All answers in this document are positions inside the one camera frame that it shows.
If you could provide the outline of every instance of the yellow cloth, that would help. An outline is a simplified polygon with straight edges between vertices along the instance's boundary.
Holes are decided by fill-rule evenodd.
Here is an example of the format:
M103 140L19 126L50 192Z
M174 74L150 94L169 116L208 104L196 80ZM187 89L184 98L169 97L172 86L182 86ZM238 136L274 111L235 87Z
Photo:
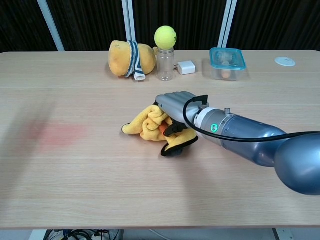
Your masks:
M158 106L151 105L143 110L131 123L124 125L122 131L125 134L140 134L141 138L147 141L167 141L168 145L165 146L165 151L197 138L196 131L189 128L168 137L164 136L160 129L163 123L166 123L167 126L173 124L171 118L165 112Z

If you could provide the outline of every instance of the cable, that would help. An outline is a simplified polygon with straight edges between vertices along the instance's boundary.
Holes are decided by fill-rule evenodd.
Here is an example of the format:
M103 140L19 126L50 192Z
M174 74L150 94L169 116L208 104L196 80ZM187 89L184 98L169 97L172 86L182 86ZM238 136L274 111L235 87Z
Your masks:
M52 232L53 232L53 230L47 230L47 231L45 232L45 235L44 235L43 240L48 240L48 239L49 239L49 236L51 235Z
M95 237L101 236L101 240L103 240L104 234L108 234L109 240L111 240L111 239L110 239L110 233L109 233L108 230L103 230L103 229L97 230L97 231L94 232L94 235L93 235L93 236L95 236Z
M56 233L56 235L55 236L53 236L52 238L50 238L49 240L53 240L56 236L58 236L59 235L59 231Z
M68 240L71 237L81 236L85 238L86 240L91 240L91 236L83 230L74 230L70 233L68 233L62 240Z
M282 135L277 135L277 136L268 136L268 137L258 137L258 138L242 138L242 137L232 137L232 136L222 136L219 134L214 134L209 131L205 131L201 128L196 127L193 123L191 123L187 117L187 107L190 103L194 102L202 102L202 105L207 105L208 103L208 95L202 95L202 96L196 96L188 100L184 107L183 107L183 118L187 125L189 125L192 129L195 131L207 135L212 138L216 139L221 139L221 140L227 140L227 141L232 141L232 142L241 142L241 143L262 143L262 142L271 142L271 141L278 141L278 140L283 140L283 139L291 139L295 137L299 137L302 135L307 135L307 134L319 134L320 131L303 131L303 132L294 132L294 133L288 133L288 134L282 134Z
M167 238L166 236L163 236L162 234L156 232L155 230L153 229L149 229L150 232L154 233L155 235L157 235L158 237L164 239L164 240L171 240L170 238Z
M115 235L115 237L113 238L113 240L116 240L116 238L117 238L117 236L118 236L119 232L120 232L120 229L119 229L119 230L118 230L118 232L116 233L116 235Z

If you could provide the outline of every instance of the orange object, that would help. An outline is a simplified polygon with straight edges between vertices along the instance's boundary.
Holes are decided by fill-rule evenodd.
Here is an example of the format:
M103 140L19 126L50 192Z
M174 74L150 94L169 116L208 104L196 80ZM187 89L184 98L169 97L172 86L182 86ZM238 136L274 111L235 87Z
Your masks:
M159 126L159 130L162 134L164 134L167 128L168 128L168 124L165 121Z

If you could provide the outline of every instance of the wooden table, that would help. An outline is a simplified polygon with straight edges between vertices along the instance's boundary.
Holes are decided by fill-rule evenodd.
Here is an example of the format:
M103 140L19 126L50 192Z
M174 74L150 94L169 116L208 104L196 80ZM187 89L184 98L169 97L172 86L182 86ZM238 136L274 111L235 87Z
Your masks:
M286 132L319 131L320 53L243 54L250 79L210 79L208 51L176 51L195 74L135 82L111 74L108 52L2 53L0 228L320 226L320 197L291 191L273 168L204 139L164 158L164 142L121 133L174 91Z

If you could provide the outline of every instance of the white round object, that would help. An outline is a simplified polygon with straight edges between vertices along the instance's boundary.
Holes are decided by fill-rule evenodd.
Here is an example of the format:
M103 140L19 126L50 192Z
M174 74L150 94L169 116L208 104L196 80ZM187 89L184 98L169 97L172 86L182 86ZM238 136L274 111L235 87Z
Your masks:
M274 60L277 64L285 67L293 67L296 65L296 62L289 57L279 56Z

